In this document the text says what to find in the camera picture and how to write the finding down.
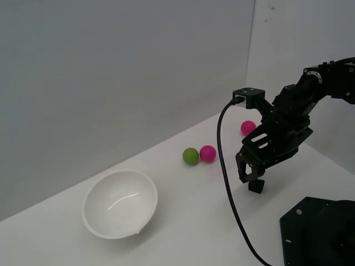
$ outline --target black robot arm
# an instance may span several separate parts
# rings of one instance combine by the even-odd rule
[[[309,113],[329,95],[355,104],[355,58],[323,63],[303,70],[298,83],[282,89],[272,104],[265,100],[265,91],[244,88],[233,92],[235,104],[245,101],[246,109],[257,109],[261,125],[242,140],[236,155],[239,178],[249,182],[249,190],[261,193],[265,169],[298,152],[298,147],[313,131]],[[246,173],[249,165],[251,173]]]

